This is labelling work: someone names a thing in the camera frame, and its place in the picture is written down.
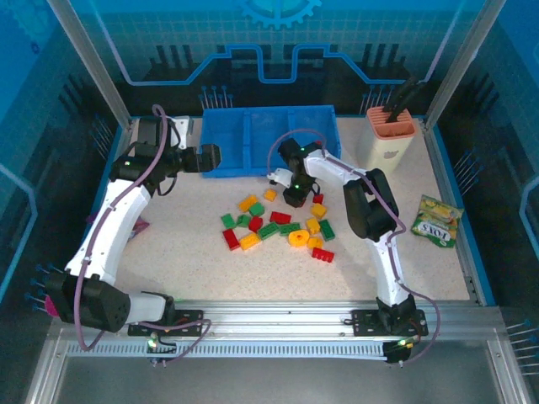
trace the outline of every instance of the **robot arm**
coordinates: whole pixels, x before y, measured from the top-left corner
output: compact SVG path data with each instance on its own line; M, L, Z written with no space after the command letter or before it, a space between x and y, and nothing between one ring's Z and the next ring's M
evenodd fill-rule
M90 237L99 236L93 245L91 260L84 275L81 294L81 324L100 330L117 332L125 324L133 322L158 322L170 325L174 316L173 298L150 292L125 294L114 287L120 256L137 218L148 205L152 196L162 194L160 184L166 178L176 178L179 172L200 173L210 171L221 162L218 146L203 145L202 153L186 146L186 136L191 125L189 118L183 121L179 131L174 120L168 119L166 143L157 165L140 186L133 188L109 213L98 229L99 219L110 204L126 191L144 173L157 154L161 133L160 118L143 118L139 122L138 140L115 161L110 182L99 213L82 246L67 264L63 274L52 274L46 289L64 322L74 322L73 301L77 278Z
M293 139L283 141L278 152L291 169L280 169L268 177L274 182L286 186L283 195L287 204L302 206L317 179L343 187L346 213L352 231L366 239L376 266L377 298L379 316L387 331L398 334L408 325L408 319L415 313L414 297L401 286L403 271L397 253L395 237L388 240L396 229L395 220L385 211L380 201L369 201L366 194L371 194L364 179L368 178L390 209L398 215L398 208L386 180L379 169L366 170L353 167L316 144L300 147ZM393 254L395 271L393 272L390 253Z

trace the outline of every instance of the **green toy brick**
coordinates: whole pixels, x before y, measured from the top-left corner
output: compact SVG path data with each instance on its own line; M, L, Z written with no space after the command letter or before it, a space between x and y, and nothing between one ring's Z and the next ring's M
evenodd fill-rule
M279 233L282 236L288 236L290 233L296 230L300 230L302 228L302 225L299 223L289 223L287 225L280 225L279 226Z
M233 229L236 227L236 222L232 218L232 215L230 213L227 213L224 216L221 216L222 224L225 225L226 229Z
M249 213L253 216L261 216L264 214L264 207L260 202L257 202L249 208Z
M319 221L320 223L320 232L322 233L323 239L328 242L329 240L333 240L335 238L334 229L331 228L329 225L329 222L327 219L324 219L323 221Z
M262 240L265 240L266 238L270 238L271 236L273 236L274 234L278 232L279 232L279 225L272 221L268 225L262 227L258 231L258 234Z
M240 215L237 218L236 226L238 227L249 227L249 222L251 218L248 215Z

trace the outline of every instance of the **pen holder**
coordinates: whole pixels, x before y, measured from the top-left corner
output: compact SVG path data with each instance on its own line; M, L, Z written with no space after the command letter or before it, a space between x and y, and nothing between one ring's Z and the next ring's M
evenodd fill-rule
M366 170L380 168L389 174L400 163L419 128L407 109L398 115L397 122L389 123L386 121L391 113L382 110L383 107L367 110L357 158L360 167Z

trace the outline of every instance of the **building block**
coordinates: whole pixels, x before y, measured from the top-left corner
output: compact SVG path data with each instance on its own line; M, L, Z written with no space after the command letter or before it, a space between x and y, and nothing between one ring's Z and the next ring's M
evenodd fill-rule
M274 221L278 225L287 225L288 223L290 223L291 220L291 215L280 212L271 212L271 216L269 217L269 221Z
M312 197L312 202L314 204L320 204L321 205L322 202L323 202L323 194L314 195Z
M249 215L240 215L237 218L236 226L238 226L238 227L248 227L250 221L251 221L251 216L249 216Z
M260 242L260 237L256 233L250 233L239 241L242 250L249 250L252 246L256 246Z
M238 204L238 208L243 212L247 212L251 206L256 204L259 200L254 195L249 195Z
M265 212L264 207L260 202L257 202L249 208L249 213L253 216L261 216Z
M334 229L331 228L331 225L329 225L328 220L319 221L320 225L320 232L322 232L323 239L328 242L329 240L333 240L335 238Z
M291 232L300 230L302 226L299 223L289 223L279 226L279 232L282 236L288 236Z
M335 253L322 250L322 248L313 248L312 249L312 257L316 259L320 259L326 263L331 263L334 260Z
M230 213L221 216L221 221L222 224L225 225L225 229L233 229L234 227L236 227L236 222L234 221Z
M263 220L261 217L254 216L249 222L249 230L256 233L262 227Z
M277 198L277 191L274 189L266 189L266 192L264 192L264 198L273 202L275 198Z
M321 220L326 215L328 208L321 204L314 204L311 208L311 213L314 217Z
M260 230L257 231L259 234L259 237L262 240L265 240L266 238L270 238L274 234L279 232L279 226L277 223L271 222L268 225L262 227Z
M237 241L236 235L234 234L233 229L225 230L222 235L225 237L225 241L228 244L230 251L235 250L239 247L239 242Z
M322 248L323 247L323 241L322 241L321 238L311 237L311 238L309 238L309 241L307 242L307 247L309 247L309 248Z
M296 230L288 235L288 242L293 247L305 247L309 241L307 230Z
M305 224L307 225L307 229L311 234L317 234L320 231L320 225L314 217L312 217L311 219L307 219Z

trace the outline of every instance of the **speckled white table surface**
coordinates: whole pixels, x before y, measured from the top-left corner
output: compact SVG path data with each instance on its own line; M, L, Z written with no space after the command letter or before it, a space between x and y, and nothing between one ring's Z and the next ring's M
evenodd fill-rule
M360 118L339 118L341 158L355 164ZM192 145L199 142L201 120L195 121ZM410 227L421 194L440 197L422 137L414 139L388 181ZM321 183L326 218L336 238L325 244L335 252L333 263L311 258L306 248L290 247L275 235L246 252L231 252L225 243L220 217L240 214L237 203L249 194L262 201L267 223L272 210L292 215L303 228L311 203L294 209L282 194L274 202L262 198L269 187L264 178L205 179L199 174L179 175L173 192L155 197L141 217L150 226L128 242L116 286L124 291L150 290L178 299L197 300L373 300L376 273L364 241L348 225L342 188ZM238 239L248 229L235 230ZM467 300L455 249L441 249L409 230L398 237L398 251L408 285L438 300Z

